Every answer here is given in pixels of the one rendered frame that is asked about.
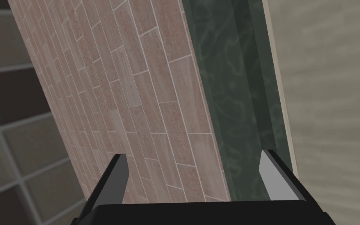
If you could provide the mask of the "beige cupboard with green plinth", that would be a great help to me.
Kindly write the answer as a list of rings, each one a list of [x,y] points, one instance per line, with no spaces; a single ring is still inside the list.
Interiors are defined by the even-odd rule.
[[[273,149],[360,225],[360,0],[182,0],[230,199],[268,200]]]

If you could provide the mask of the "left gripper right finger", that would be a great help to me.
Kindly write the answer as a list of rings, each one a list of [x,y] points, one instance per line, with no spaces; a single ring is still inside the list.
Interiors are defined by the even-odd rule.
[[[306,200],[294,183],[294,174],[275,151],[262,150],[259,173],[270,200]]]

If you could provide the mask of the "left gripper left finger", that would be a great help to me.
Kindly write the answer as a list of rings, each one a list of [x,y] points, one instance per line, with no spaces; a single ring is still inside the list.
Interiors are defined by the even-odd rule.
[[[128,182],[126,154],[115,154],[102,174],[84,208],[121,204]]]

